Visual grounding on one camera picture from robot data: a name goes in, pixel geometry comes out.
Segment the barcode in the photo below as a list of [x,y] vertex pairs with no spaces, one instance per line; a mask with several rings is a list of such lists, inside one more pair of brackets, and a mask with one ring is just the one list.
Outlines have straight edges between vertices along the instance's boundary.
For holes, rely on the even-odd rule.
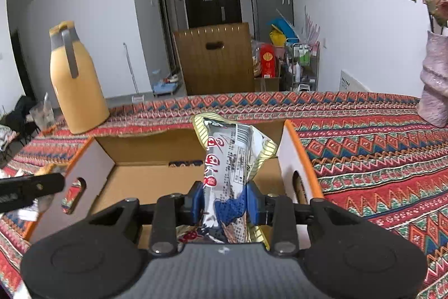
[[245,146],[249,144],[250,127],[237,124],[237,142],[243,143]]

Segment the table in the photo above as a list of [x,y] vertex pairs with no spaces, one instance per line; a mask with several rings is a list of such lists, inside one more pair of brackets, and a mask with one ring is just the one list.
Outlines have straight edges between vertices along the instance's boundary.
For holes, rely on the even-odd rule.
[[[110,118],[73,136],[63,120],[39,134],[6,167],[34,173],[67,163],[91,135],[192,128],[192,115],[215,111],[255,123],[289,118],[314,166],[325,198],[411,240],[427,255],[419,299],[448,297],[448,129],[416,113],[418,98],[376,93],[238,93],[156,100],[111,110]],[[14,294],[29,244],[26,224],[0,219],[0,278]]]

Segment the gray handle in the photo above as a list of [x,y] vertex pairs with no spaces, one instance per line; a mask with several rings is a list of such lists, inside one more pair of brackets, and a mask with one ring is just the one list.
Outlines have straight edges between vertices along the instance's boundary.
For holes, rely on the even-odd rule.
[[62,41],[66,49],[67,60],[69,61],[70,74],[72,79],[76,79],[79,75],[78,64],[76,63],[75,51],[73,50],[73,42],[70,38],[70,31],[68,29],[62,30]]

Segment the thermos lid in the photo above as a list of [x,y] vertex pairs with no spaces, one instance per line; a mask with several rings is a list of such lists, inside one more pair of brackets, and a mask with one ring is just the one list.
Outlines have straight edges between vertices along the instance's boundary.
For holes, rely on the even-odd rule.
[[59,23],[57,26],[54,26],[50,29],[50,36],[53,36],[64,29],[73,29],[75,28],[75,23],[73,21],[63,21]]

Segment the bottle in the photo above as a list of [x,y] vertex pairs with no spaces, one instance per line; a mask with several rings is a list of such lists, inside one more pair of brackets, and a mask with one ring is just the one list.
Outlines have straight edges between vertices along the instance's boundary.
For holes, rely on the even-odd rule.
[[59,106],[70,132],[84,133],[109,117],[95,66],[72,21],[50,29],[50,40],[50,77]]

